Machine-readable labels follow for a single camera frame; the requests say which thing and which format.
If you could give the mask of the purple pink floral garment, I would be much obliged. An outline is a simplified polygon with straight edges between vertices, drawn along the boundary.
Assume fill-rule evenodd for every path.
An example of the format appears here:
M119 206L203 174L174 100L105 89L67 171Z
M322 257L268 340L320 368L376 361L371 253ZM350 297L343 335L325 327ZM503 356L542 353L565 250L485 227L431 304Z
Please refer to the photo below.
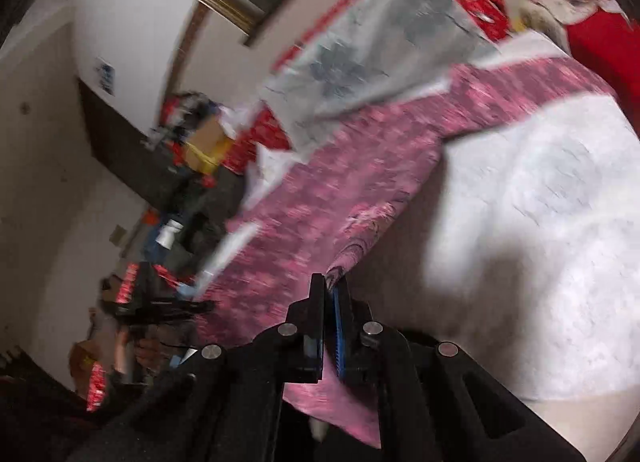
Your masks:
M335 281L349 272L426 183L448 138L581 94L611 96L612 88L573 59L542 58L458 66L438 92L347 115L308 162L230 222L231 230L253 224L256 234L209 283L215 309L198 320L200 338L245 344L283 321L313 274Z

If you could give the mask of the dark clothes pile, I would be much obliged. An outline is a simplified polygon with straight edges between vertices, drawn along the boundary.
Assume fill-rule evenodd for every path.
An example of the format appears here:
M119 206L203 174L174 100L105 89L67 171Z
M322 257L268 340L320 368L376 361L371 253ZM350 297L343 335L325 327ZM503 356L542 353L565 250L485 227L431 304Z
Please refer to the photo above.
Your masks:
M212 174L191 170L184 162L183 145L211 115L217 115L221 125L222 107L206 96L196 92L173 96L152 140L171 148L174 162L186 174L165 202L143 260L128 267L115 299L101 302L136 352L153 326L181 326L214 308L213 302L196 295L196 277L226 236L226 223L239 211L255 145L247 130L233 139Z

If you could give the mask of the white bed sheet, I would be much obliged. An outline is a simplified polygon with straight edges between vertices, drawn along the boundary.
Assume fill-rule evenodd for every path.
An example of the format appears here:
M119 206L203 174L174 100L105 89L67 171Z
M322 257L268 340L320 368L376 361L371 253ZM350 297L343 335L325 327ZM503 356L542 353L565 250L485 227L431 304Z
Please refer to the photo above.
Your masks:
M433 318L522 397L639 382L639 141L612 94L581 92L446 144L422 279Z

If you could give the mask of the red patterned quilt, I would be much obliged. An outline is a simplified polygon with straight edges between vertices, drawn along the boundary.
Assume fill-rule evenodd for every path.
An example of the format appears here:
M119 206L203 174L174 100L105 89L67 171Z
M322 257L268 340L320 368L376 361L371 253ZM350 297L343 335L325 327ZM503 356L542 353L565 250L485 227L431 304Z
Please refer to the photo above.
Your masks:
M474 23L488 37L488 40L490 40L494 46L498 40L502 40L506 37L506 34L508 34L509 19L506 15L506 7L504 6L503 0L455 1L471 16ZM306 44L308 44L315 36L321 34L339 14L342 14L355 2L356 0L339 0L335 3L332 8L319 18L297 42L288 48L284 54L280 55L279 60L273 65L268 78L275 74L281 66L288 62L288 60L295 57ZM252 133L250 140L253 141L253 144L255 145L255 156L259 146L264 146L265 148L272 150L291 150L295 152L288 140L288 136L286 136L286 133L282 130L278 120L262 101L262 98L260 98L262 86L260 86L260 89L258 90L256 101L248 111L248 121L246 126L241 130L241 133L239 133L239 136L247 130ZM308 159L311 156L301 156L299 153L297 154L302 159Z

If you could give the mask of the grey floral pillow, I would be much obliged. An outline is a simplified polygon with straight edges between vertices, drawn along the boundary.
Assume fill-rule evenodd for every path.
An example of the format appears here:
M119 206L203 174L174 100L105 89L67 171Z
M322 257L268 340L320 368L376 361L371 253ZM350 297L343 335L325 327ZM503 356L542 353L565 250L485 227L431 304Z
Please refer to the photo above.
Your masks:
M343 114L494 49L455 0L356 0L265 81L260 98L293 150L310 156Z

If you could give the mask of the red blanket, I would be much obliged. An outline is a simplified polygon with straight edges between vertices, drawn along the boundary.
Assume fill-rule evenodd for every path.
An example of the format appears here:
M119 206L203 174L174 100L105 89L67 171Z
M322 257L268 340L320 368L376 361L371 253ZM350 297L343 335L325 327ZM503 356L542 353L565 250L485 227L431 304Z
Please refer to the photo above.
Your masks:
M639 23L621 14L598 10L586 20L567 26L572 56L600 75L616 91L632 128L639 133Z

